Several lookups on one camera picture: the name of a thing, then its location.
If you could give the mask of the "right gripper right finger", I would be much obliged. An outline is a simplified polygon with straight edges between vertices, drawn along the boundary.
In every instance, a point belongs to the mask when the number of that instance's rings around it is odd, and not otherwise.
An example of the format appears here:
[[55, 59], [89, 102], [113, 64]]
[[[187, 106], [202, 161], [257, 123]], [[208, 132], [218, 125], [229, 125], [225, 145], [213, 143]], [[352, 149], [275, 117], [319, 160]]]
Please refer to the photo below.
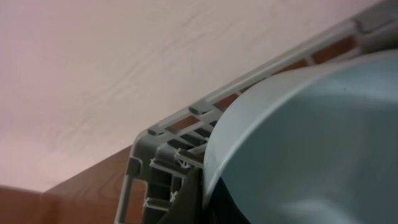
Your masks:
[[207, 224], [250, 224], [236, 206], [223, 179], [215, 186], [211, 200], [205, 210]]

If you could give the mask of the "light blue bowl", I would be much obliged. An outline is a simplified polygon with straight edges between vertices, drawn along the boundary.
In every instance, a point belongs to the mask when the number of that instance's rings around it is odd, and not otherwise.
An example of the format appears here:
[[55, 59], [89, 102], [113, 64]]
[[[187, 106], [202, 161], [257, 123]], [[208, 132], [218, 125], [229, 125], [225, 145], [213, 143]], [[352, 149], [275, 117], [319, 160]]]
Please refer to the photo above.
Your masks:
[[220, 179], [250, 223], [397, 222], [397, 51], [267, 78], [221, 115], [203, 208]]

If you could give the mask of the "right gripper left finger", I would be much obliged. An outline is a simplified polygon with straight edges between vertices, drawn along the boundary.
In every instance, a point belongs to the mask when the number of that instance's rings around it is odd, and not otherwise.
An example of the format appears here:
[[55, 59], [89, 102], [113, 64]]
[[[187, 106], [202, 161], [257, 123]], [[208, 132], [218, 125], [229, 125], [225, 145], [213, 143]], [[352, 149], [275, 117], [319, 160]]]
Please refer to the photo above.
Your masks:
[[198, 224], [202, 202], [201, 181], [201, 169], [191, 169], [171, 208], [158, 224]]

